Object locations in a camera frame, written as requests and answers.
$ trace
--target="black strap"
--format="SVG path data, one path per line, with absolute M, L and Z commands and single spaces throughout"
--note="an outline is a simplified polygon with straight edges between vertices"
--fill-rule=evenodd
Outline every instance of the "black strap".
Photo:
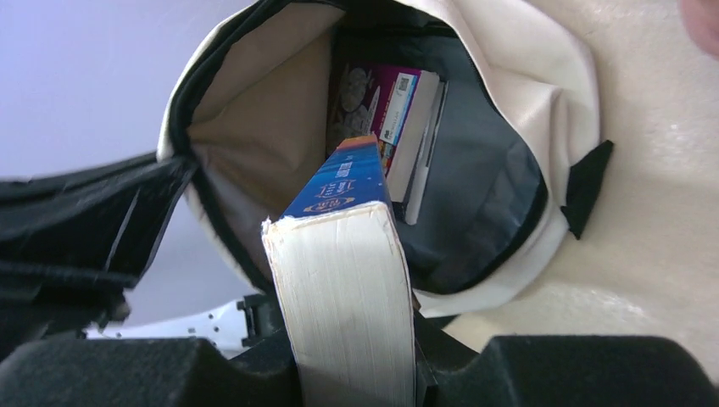
M 582 237 L 597 202 L 612 150 L 613 142 L 602 142 L 569 170 L 566 205 L 561 211 L 569 223 L 569 231 L 577 239 Z

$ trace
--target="thick book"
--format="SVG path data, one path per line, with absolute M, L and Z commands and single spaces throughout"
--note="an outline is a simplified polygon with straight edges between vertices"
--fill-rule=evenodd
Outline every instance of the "thick book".
M 403 201 L 439 75 L 390 64 L 347 63 L 333 71 L 331 82 L 328 147 L 348 137 L 377 136 L 390 197 Z
M 403 221 L 407 225 L 416 225 L 420 218 L 422 199 L 425 195 L 429 169 L 432 166 L 432 156 L 434 155 L 434 146 L 437 142 L 439 126 L 442 122 L 442 113 L 444 111 L 444 101 L 447 99 L 448 85 L 447 82 L 440 83 L 437 89 L 437 95 L 434 98 L 434 103 L 432 104 L 432 113 L 429 121 L 427 121 L 424 136 L 422 137 L 420 152 L 415 164 L 415 171 L 411 177 L 410 189 L 404 200 Z
M 410 279 L 376 137 L 343 141 L 262 242 L 304 405 L 414 405 Z

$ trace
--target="backpack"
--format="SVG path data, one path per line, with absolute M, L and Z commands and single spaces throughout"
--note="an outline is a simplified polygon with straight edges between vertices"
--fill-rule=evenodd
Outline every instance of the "backpack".
M 264 0 L 238 11 L 187 63 L 156 158 L 0 184 L 0 271 L 132 288 L 184 193 L 227 264 L 272 293 L 260 223 L 326 158 L 332 56 L 350 51 L 450 83 L 420 218 L 398 224 L 423 315 L 513 299 L 567 231 L 581 236 L 612 149 L 600 141 L 589 51 L 522 0 Z

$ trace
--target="colorful book cover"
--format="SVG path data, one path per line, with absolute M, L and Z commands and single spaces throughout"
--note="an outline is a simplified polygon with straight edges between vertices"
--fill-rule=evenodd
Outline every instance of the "colorful book cover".
M 379 139 L 384 174 L 404 129 L 421 70 L 388 64 L 352 63 L 335 70 L 329 108 L 329 140 L 334 148 L 349 137 Z
M 374 201 L 390 204 L 377 139 L 352 137 L 337 147 L 283 216 L 303 218 Z

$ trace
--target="blue book spine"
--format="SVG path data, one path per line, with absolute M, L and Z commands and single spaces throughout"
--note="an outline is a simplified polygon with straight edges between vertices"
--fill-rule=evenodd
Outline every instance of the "blue book spine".
M 282 216 L 304 218 L 374 201 L 391 205 L 377 139 L 354 137 L 340 144 Z

